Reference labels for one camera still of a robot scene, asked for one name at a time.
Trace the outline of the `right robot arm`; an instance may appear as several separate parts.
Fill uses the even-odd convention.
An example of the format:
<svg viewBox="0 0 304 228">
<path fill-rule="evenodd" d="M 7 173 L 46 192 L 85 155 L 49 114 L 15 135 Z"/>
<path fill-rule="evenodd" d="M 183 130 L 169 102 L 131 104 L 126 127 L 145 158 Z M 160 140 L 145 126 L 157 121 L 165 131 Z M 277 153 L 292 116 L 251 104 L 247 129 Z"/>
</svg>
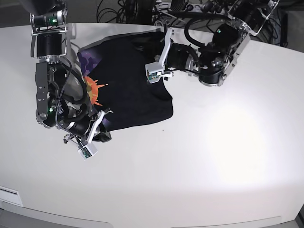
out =
<svg viewBox="0 0 304 228">
<path fill-rule="evenodd" d="M 107 142 L 110 133 L 89 103 L 87 84 L 67 54 L 67 6 L 64 0 L 22 0 L 30 14 L 31 57 L 36 64 L 36 119 L 46 128 L 67 132 L 64 142 Z"/>
</svg>

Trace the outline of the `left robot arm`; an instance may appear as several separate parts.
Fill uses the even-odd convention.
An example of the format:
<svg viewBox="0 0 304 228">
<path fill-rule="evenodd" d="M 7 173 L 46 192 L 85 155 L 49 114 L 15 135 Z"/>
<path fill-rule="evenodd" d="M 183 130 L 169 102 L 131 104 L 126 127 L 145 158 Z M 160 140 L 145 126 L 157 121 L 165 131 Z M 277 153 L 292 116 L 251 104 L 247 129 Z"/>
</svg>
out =
<svg viewBox="0 0 304 228">
<path fill-rule="evenodd" d="M 205 86 L 221 86 L 250 37 L 259 34 L 278 4 L 277 0 L 207 0 L 194 5 L 186 0 L 173 0 L 166 9 L 178 19 L 189 19 L 184 36 L 190 44 L 173 42 L 174 31 L 167 28 L 161 55 L 145 66 L 148 81 L 156 83 L 162 77 L 172 77 L 175 71 L 183 71 Z M 212 20 L 221 20 L 222 24 L 209 43 L 190 36 L 192 24 Z"/>
</svg>

